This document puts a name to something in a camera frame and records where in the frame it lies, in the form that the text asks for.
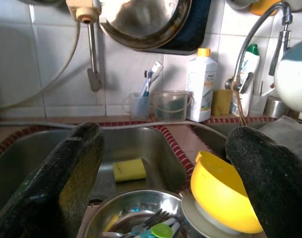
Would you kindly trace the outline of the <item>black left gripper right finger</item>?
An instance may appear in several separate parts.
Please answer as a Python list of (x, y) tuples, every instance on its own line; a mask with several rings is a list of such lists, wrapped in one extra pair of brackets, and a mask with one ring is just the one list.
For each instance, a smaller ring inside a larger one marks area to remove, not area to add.
[(225, 150), (266, 236), (302, 238), (301, 159), (247, 126), (228, 134)]

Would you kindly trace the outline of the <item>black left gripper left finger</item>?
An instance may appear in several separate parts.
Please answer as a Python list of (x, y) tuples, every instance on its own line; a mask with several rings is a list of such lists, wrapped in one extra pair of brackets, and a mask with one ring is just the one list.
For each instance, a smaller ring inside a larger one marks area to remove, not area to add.
[(74, 127), (0, 210), (0, 238), (74, 238), (102, 162), (101, 126)]

